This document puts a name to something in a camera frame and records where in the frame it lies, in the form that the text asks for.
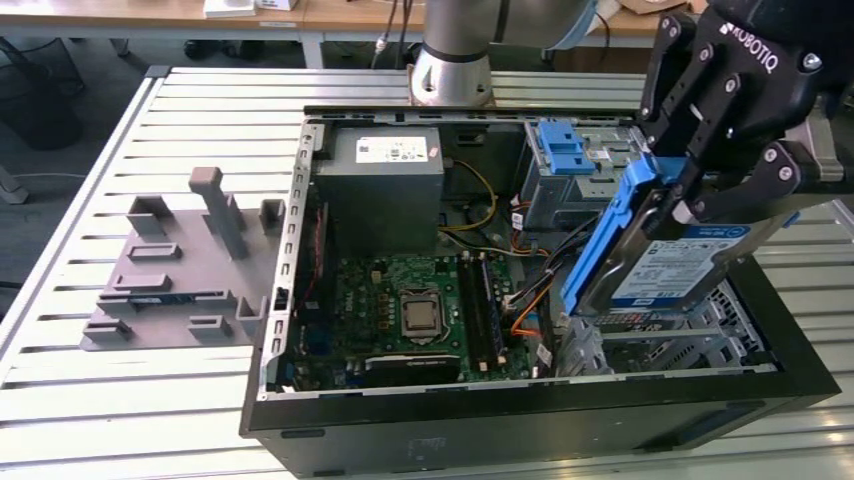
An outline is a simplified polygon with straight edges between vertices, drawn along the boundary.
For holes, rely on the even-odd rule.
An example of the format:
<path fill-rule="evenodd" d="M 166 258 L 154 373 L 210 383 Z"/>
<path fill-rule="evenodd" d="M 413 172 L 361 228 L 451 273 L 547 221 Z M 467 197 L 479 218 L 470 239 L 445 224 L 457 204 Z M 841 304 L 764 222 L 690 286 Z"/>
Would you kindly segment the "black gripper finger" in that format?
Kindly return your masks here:
<path fill-rule="evenodd" d="M 726 139 L 742 90 L 738 30 L 714 12 L 661 17 L 641 100 L 640 126 L 658 157 L 688 157 L 702 170 L 742 170 Z"/>
<path fill-rule="evenodd" d="M 690 224 L 753 224 L 816 205 L 816 168 L 805 146 L 776 141 L 765 149 L 753 174 L 737 186 L 685 198 L 672 217 Z"/>

